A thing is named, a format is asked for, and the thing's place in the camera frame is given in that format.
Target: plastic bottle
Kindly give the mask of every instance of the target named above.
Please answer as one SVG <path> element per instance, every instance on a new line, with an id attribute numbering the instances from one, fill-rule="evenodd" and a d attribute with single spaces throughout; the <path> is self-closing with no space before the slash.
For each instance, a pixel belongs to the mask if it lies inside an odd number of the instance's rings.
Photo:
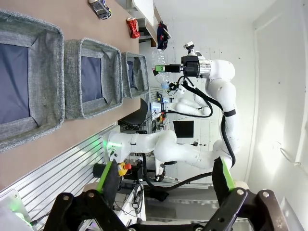
<path id="1" fill-rule="evenodd" d="M 160 49 L 156 49 L 155 51 L 152 52 L 152 59 L 153 59 L 153 69 L 157 65 L 166 65 L 164 53 Z M 160 83 L 161 87 L 163 89 L 168 89 L 169 88 L 169 73 L 168 72 L 161 72 L 158 75 L 155 76 L 157 82 Z"/>
<path id="2" fill-rule="evenodd" d="M 127 170 L 131 169 L 131 164 L 125 164 L 125 162 L 122 162 L 118 164 L 117 168 L 119 169 L 119 175 L 122 177 L 127 173 Z"/>

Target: green tape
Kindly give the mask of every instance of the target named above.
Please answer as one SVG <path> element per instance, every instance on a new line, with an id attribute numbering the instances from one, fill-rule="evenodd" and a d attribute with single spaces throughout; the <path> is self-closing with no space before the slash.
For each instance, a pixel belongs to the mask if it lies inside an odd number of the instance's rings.
<path id="1" fill-rule="evenodd" d="M 164 68 L 165 68 L 165 65 L 157 65 L 157 66 L 155 66 L 155 71 L 163 72 Z"/>
<path id="2" fill-rule="evenodd" d="M 229 191 L 232 191 L 235 188 L 235 183 L 226 165 L 225 160 L 222 160 L 222 171 L 223 171 L 223 175 L 225 176 Z"/>
<path id="3" fill-rule="evenodd" d="M 108 175 L 108 172 L 110 170 L 110 167 L 111 167 L 111 164 L 112 164 L 112 161 L 109 161 L 104 169 L 104 172 L 102 173 L 102 176 L 100 178 L 100 181 L 98 182 L 98 185 L 97 185 L 97 188 L 96 190 L 99 192 L 99 193 L 102 193 L 103 192 L 103 185 L 105 183 L 105 180 L 106 180 L 106 177 Z"/>

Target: large gray basket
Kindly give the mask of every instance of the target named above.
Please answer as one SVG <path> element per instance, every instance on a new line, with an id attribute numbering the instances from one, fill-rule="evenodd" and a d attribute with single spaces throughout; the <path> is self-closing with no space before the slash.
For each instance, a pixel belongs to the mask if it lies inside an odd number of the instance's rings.
<path id="1" fill-rule="evenodd" d="M 82 100 L 81 57 L 101 60 L 102 98 Z M 65 41 L 65 116 L 68 119 L 87 119 L 123 103 L 121 52 L 112 46 L 90 38 Z"/>
<path id="2" fill-rule="evenodd" d="M 11 54 L 10 59 L 6 59 L 10 54 L 6 50 L 0 52 L 0 64 L 4 68 L 0 74 L 0 116 L 7 120 L 0 124 L 0 152 L 3 152 L 51 133 L 63 123 L 64 39 L 60 29 L 52 24 L 0 10 L 0 44 L 3 48 L 26 49 L 22 60 L 26 62 L 23 84 L 15 81 L 20 75 L 18 71 L 21 72 L 15 63 L 20 57 Z M 8 105 L 20 106 L 11 101 L 12 94 L 15 99 L 26 102 L 23 105 L 26 116 L 15 119 L 15 111 L 5 115 L 10 110 Z"/>
<path id="3" fill-rule="evenodd" d="M 129 79 L 128 62 L 132 62 L 132 82 Z M 149 92 L 149 78 L 145 56 L 122 53 L 123 94 L 125 98 L 136 98 Z"/>

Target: clear water bottle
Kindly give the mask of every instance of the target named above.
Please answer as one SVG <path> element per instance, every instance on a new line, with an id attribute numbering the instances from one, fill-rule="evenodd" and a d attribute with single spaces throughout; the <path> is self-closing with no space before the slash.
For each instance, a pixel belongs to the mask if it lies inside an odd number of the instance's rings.
<path id="1" fill-rule="evenodd" d="M 155 69 L 157 65 L 166 65 L 164 53 L 162 50 L 156 49 L 155 51 L 153 51 L 152 58 L 153 58 L 153 67 L 152 67 L 153 69 Z M 163 89 L 169 88 L 170 75 L 168 72 L 161 72 L 158 75 L 156 75 L 155 78 L 157 82 L 160 83 Z"/>

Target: white robotic arm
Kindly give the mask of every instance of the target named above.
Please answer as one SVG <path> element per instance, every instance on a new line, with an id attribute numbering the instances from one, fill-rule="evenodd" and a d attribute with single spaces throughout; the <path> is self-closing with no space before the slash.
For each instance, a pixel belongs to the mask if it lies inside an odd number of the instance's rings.
<path id="1" fill-rule="evenodd" d="M 149 135 L 111 132 L 107 143 L 107 152 L 109 155 L 112 154 L 111 160 L 115 159 L 121 163 L 130 153 L 153 151 L 155 157 L 161 162 L 179 161 L 201 169 L 208 169 L 213 167 L 216 158 L 221 157 L 228 168 L 231 168 L 232 158 L 229 150 L 231 148 L 233 153 L 236 153 L 240 148 L 235 112 L 236 90 L 230 83 L 235 71 L 233 65 L 227 61 L 207 60 L 207 62 L 210 63 L 210 67 L 207 67 L 210 73 L 203 75 L 207 78 L 206 92 L 222 106 L 226 137 L 224 138 L 222 131 L 220 131 L 222 139 L 214 143 L 212 151 L 206 151 L 204 146 L 177 144 L 177 136 L 171 130 L 163 130 Z M 210 114 L 205 100 L 198 95 L 194 95 L 194 102 L 182 98 L 176 103 L 167 103 L 164 107 L 166 112 L 171 110 L 192 116 Z M 227 147 L 225 139 L 228 139 L 229 147 Z"/>

